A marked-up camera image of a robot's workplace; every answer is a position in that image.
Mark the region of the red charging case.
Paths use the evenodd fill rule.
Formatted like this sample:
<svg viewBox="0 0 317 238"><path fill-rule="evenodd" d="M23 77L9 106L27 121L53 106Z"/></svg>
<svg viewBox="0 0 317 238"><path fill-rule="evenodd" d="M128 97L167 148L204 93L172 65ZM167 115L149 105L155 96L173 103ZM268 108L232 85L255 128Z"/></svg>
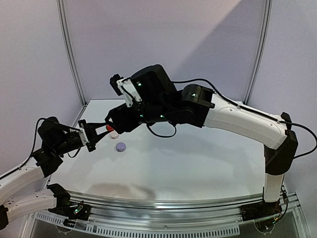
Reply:
<svg viewBox="0 0 317 238"><path fill-rule="evenodd" d="M106 125L106 129L107 129L107 131L114 131L114 129L108 124Z"/></svg>

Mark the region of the pink charging case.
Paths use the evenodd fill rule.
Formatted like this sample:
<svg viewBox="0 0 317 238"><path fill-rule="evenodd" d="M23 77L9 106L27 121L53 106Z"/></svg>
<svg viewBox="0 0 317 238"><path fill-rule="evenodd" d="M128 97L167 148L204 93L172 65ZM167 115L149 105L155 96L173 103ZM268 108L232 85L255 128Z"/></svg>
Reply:
<svg viewBox="0 0 317 238"><path fill-rule="evenodd" d="M109 137L110 137L111 139L117 139L117 138L119 137L119 134L118 134L116 131L111 131L111 132L109 133Z"/></svg>

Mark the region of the purple charging case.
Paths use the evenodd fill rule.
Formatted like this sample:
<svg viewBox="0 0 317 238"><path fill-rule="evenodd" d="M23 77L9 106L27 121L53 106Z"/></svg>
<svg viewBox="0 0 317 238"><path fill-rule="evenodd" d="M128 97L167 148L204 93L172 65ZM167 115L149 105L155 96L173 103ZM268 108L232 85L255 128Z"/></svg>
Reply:
<svg viewBox="0 0 317 238"><path fill-rule="evenodd" d="M116 151L123 152L126 150L126 144L123 142L118 142L115 148L116 148Z"/></svg>

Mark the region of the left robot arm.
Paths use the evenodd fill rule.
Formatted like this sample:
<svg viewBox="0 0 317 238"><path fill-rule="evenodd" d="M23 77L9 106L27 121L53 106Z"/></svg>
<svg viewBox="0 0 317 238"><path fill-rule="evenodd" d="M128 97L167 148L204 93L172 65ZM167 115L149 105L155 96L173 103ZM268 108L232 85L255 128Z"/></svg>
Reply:
<svg viewBox="0 0 317 238"><path fill-rule="evenodd" d="M35 135L40 136L40 149L32 149L29 157L21 164L0 177L0 228L4 229L15 219L31 213L48 210L66 216L70 220L88 220L91 206L81 201L72 203L70 194L54 183L44 189L15 198L13 195L29 184L48 178L63 162L65 154L79 153L85 147L89 152L109 131L97 134L97 129L107 123L78 122L78 128L61 124L56 117L40 118L36 123Z"/></svg>

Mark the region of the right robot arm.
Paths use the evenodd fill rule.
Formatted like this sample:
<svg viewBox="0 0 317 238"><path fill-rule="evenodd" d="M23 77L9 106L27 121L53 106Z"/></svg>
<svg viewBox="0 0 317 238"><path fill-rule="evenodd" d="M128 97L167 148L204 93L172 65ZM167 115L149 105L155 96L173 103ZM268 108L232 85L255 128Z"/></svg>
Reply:
<svg viewBox="0 0 317 238"><path fill-rule="evenodd" d="M171 125L223 129L263 144L265 180L263 200L256 206L260 216L275 209L285 173L290 169L298 147L287 113L271 115L232 101L214 86L204 87L195 79L177 90L163 67L147 66L132 76L114 75L110 85L125 103L110 110L106 122L119 133L131 132L139 125L157 122Z"/></svg>

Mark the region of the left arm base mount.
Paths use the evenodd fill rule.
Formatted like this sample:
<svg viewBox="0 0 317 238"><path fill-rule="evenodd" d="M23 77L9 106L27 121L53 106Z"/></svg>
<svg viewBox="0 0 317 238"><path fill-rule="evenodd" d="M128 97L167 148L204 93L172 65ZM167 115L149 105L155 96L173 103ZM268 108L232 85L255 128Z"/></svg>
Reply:
<svg viewBox="0 0 317 238"><path fill-rule="evenodd" d="M92 206L82 200L80 202L70 202L65 206L48 209L48 211L65 216L69 220L87 221L90 217L91 209Z"/></svg>

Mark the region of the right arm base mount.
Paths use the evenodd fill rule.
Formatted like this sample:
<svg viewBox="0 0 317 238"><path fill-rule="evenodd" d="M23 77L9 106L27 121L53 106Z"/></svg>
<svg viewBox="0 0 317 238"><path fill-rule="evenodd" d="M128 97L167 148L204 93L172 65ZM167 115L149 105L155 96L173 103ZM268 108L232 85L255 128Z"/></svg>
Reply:
<svg viewBox="0 0 317 238"><path fill-rule="evenodd" d="M239 207L243 221L256 220L259 218L272 216L282 211L279 201L265 202L264 200L250 203Z"/></svg>

